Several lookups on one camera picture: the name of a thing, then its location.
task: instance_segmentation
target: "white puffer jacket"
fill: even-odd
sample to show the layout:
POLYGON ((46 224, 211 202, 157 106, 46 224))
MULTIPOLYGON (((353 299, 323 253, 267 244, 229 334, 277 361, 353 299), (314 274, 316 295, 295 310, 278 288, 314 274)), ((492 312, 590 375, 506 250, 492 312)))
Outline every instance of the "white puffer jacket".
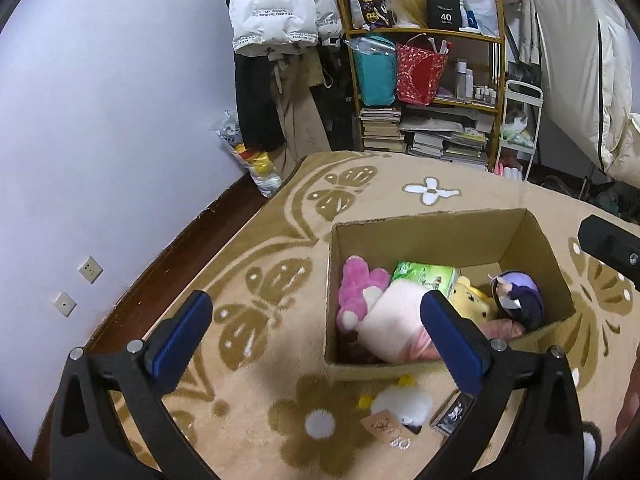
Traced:
POLYGON ((342 29, 334 0, 231 0, 234 50, 244 56, 300 54, 342 29))

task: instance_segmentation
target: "black card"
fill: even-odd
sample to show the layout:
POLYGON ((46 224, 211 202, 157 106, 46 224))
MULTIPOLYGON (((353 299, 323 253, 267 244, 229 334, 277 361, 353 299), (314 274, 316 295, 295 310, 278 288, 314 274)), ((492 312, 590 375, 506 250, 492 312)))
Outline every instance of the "black card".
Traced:
POLYGON ((449 409, 436 421, 433 427, 445 436, 451 436, 462 423, 473 403, 473 397, 467 394, 459 394, 455 402, 449 406, 449 409))
POLYGON ((460 0, 427 0, 427 24, 438 30, 460 30, 460 0))

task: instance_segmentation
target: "blue gripper pad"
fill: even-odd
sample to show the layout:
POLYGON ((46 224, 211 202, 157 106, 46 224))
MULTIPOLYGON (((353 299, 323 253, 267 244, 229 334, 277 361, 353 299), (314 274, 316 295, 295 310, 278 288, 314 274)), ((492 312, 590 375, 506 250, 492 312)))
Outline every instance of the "blue gripper pad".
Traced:
POLYGON ((213 304, 208 294, 194 290, 175 315, 161 321, 146 341, 144 362, 158 397, 178 386, 189 361, 211 324, 213 304))
POLYGON ((422 298, 420 319, 460 391, 477 399, 491 364, 487 339, 439 290, 422 298))

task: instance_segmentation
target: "teal bag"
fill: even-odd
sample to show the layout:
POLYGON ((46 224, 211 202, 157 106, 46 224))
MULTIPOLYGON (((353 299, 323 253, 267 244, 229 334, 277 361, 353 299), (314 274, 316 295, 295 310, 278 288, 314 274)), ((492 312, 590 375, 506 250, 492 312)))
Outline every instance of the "teal bag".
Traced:
MULTIPOLYGON (((383 36, 372 35, 393 47, 396 44, 383 36)), ((396 100, 396 56, 353 53, 360 96, 365 106, 388 106, 396 100)))

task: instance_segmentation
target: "wall socket plate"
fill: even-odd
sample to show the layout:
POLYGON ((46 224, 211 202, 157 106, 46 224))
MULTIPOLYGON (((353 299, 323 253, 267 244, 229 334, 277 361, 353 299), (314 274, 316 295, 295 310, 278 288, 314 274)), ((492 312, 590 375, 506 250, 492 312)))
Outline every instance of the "wall socket plate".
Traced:
POLYGON ((102 274, 102 267, 98 265, 98 262, 94 260, 93 256, 89 256, 87 261, 78 267, 80 274, 82 274, 89 283, 95 282, 102 274))
POLYGON ((58 297, 56 298, 56 301, 53 302, 53 305, 60 311, 60 314, 65 317, 69 317, 71 311, 76 307, 76 302, 71 299, 70 295, 63 291, 58 294, 58 297))

